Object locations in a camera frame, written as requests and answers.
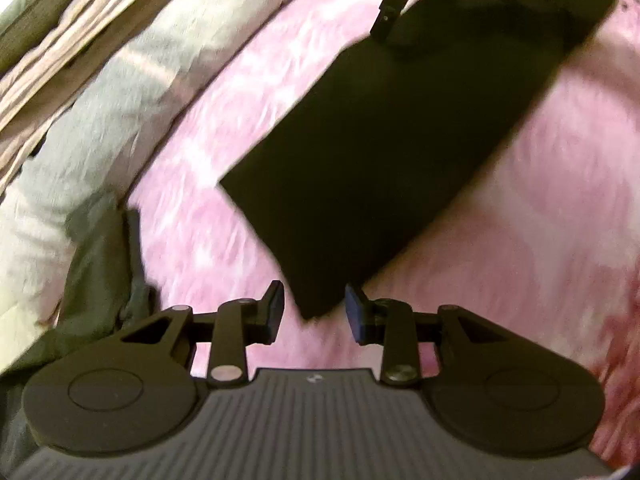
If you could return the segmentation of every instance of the beige fabric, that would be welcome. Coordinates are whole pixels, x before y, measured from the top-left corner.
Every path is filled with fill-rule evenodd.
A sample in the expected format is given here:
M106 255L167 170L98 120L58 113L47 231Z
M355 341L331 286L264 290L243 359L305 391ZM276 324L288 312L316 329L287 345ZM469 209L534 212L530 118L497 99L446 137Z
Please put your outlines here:
M169 1L74 0L0 80L0 194L91 76Z

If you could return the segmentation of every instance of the pink fluffy blanket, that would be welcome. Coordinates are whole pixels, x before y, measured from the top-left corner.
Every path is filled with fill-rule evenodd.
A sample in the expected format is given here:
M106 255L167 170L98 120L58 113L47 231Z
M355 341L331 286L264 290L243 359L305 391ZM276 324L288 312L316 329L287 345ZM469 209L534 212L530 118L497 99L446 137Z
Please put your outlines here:
M280 277L218 180L368 32L379 2L293 1L182 118L130 199L164 306L207 312ZM592 448L612 466L640 460L639 67L640 0L619 0L479 181L367 287L416 310L460 304L588 367L607 396ZM252 368L379 367L344 314L303 324L287 300ZM433 355L423 365L434 373ZM194 373L205 366L200 352Z

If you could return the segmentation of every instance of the black cloth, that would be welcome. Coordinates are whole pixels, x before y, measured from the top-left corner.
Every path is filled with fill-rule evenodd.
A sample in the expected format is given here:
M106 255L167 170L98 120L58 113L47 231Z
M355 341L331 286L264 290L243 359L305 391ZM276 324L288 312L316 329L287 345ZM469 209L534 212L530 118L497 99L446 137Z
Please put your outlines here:
M0 475L10 476L38 449L21 407L29 378L44 365L149 316L153 290L140 256L140 216L119 210L110 192L92 196L70 217L76 244L55 328L0 377Z
M305 319L416 237L615 0L420 0L343 50L222 179Z

